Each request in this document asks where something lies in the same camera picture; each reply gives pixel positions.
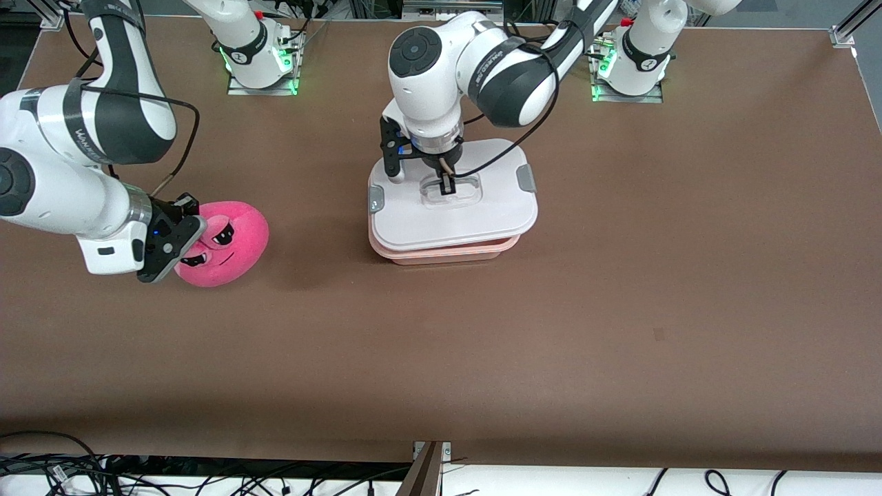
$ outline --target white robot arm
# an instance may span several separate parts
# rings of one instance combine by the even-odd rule
[[[463,94],[496,126],[533,122],[555,92],[553,71],[564,77],[617,4],[579,0],[542,45],[551,64],[474,11],[400,34],[389,52],[394,98],[380,120],[386,175],[396,182],[400,161],[416,157],[439,176],[454,168],[462,154]],[[405,144],[412,154],[400,153]],[[442,194],[451,192],[443,187]]]
[[[688,5],[713,16],[734,9],[741,0],[643,0],[632,26],[612,33],[615,53],[599,76],[621,94],[648,93],[664,78],[674,41],[686,26]]]
[[[291,28],[258,18],[247,0],[184,0],[211,28],[232,76],[242,86],[275,84],[294,65]]]
[[[129,0],[83,0],[104,72],[0,99],[0,218],[77,237],[93,274],[157,282],[205,230],[198,204],[149,197],[101,170],[156,162],[176,135]]]

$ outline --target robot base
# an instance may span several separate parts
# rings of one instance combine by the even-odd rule
[[[505,150],[511,141],[464,143],[457,170],[471,170]],[[441,196],[435,171],[420,159],[401,163],[394,183],[383,161],[370,173],[370,243],[400,264],[491,259],[517,243],[536,221],[533,172],[514,148],[488,168],[457,179],[457,192]]]
[[[233,96],[292,96],[297,95],[300,90],[300,69],[303,65],[303,44],[306,42],[306,33],[299,33],[291,36],[291,28],[285,25],[278,25],[280,29],[279,37],[287,38],[289,41],[284,45],[280,45],[278,49],[270,47],[266,51],[270,56],[261,59],[264,72],[260,72],[261,76],[277,79],[270,86],[256,88],[243,85],[238,79],[233,77],[230,72],[229,63],[227,63],[227,72],[230,72],[229,82],[227,84],[227,94]],[[291,53],[283,54],[282,50]],[[273,76],[274,72],[279,72],[278,76]]]
[[[589,59],[591,100],[624,103],[662,103],[664,101],[662,98],[662,79],[664,79],[664,66],[667,66],[667,62],[657,71],[650,73],[637,71],[634,62],[623,56],[624,50],[622,49],[621,37],[624,31],[624,27],[617,27],[615,31],[604,33],[603,36],[595,39],[594,44],[588,47],[588,53],[603,56],[603,59],[600,60],[597,58]],[[630,70],[617,67],[617,70],[613,72],[614,65],[628,66]],[[610,78],[615,76],[618,79],[617,84],[620,85],[619,89],[622,89],[622,87],[633,86],[635,83],[643,82],[628,80],[628,78],[644,79],[647,75],[654,80],[654,83],[649,91],[644,94],[621,93],[610,82]]]

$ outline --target plush toy face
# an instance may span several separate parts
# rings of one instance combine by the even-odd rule
[[[175,272],[200,288],[237,279],[257,263],[269,242],[264,216],[241,201],[218,201],[199,207],[208,227],[187,251]]]

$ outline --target brown table surface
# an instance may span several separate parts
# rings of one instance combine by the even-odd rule
[[[331,23],[288,98],[227,96],[201,20],[147,25],[167,94],[203,115],[168,195],[250,202],[272,240],[206,290],[90,275],[73,237],[0,222],[3,431],[112,453],[404,461],[437,439],[470,462],[882,470],[882,138],[825,32],[687,30],[662,105],[591,102],[580,62],[523,146],[535,226],[488,263],[402,268],[368,245],[366,180],[407,25]],[[81,63],[44,34],[22,87]],[[176,163],[176,113],[175,148],[124,180]]]

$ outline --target metal bracket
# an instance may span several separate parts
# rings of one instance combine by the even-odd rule
[[[230,75],[229,83],[227,85],[227,94],[236,96],[256,94],[268,96],[296,95],[300,89],[300,69],[303,65],[303,45],[305,42],[306,33],[300,33],[291,40],[290,48],[294,49],[290,54],[293,69],[291,69],[291,72],[285,74],[281,79],[276,81],[274,85],[265,88],[249,88],[242,86],[239,81],[235,80],[235,78]]]
[[[852,48],[855,45],[852,34],[879,9],[882,9],[882,0],[862,0],[845,19],[830,28],[830,42],[837,49]]]
[[[414,443],[414,464],[410,466],[395,496],[438,496],[441,468],[450,461],[450,443],[419,441]]]
[[[31,4],[31,7],[40,16],[40,29],[61,31],[64,18],[61,15],[61,7],[58,6],[58,2],[55,0],[41,0],[40,2],[27,0],[27,2]]]
[[[833,26],[827,32],[830,34],[830,42],[835,49],[850,49],[855,46],[855,37],[847,36],[845,39],[840,38],[839,27]]]
[[[616,57],[614,47],[615,42],[607,36],[595,39],[594,43],[588,47],[589,54],[600,54],[603,56],[603,59],[591,57],[588,63],[588,68],[591,72],[591,100],[625,103],[662,103],[664,99],[662,98],[661,82],[655,83],[653,89],[649,90],[647,94],[630,96],[614,90],[606,80],[598,76],[601,71],[608,70],[609,65],[612,64],[611,59]]]

